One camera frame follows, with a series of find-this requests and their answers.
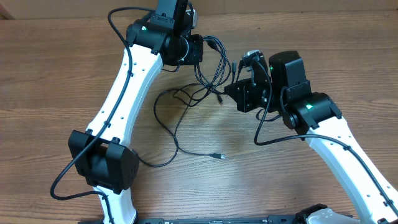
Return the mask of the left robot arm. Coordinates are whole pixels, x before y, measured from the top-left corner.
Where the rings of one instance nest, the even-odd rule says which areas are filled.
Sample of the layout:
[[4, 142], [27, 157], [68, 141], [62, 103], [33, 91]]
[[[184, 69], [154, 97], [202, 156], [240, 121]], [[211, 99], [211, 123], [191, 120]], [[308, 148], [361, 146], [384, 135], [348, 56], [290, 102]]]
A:
[[137, 115], [155, 77], [164, 65], [201, 62], [203, 39], [192, 34], [197, 14], [188, 1], [159, 1], [156, 9], [129, 25], [117, 77], [100, 111], [86, 131], [72, 131], [71, 164], [93, 186], [101, 200], [102, 223], [134, 223], [131, 190], [139, 167], [128, 147]]

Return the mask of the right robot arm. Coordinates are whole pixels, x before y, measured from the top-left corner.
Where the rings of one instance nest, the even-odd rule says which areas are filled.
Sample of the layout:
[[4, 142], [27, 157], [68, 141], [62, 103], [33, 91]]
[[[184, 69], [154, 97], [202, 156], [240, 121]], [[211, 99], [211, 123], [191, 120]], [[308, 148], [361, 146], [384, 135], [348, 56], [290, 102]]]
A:
[[332, 171], [358, 214], [353, 218], [316, 204], [296, 213], [292, 223], [397, 223], [397, 190], [361, 148], [334, 101], [311, 90], [298, 52], [279, 52], [266, 60], [262, 52], [252, 50], [233, 63], [232, 73], [233, 81], [224, 92], [238, 111], [276, 112], [296, 132], [254, 143], [305, 141]]

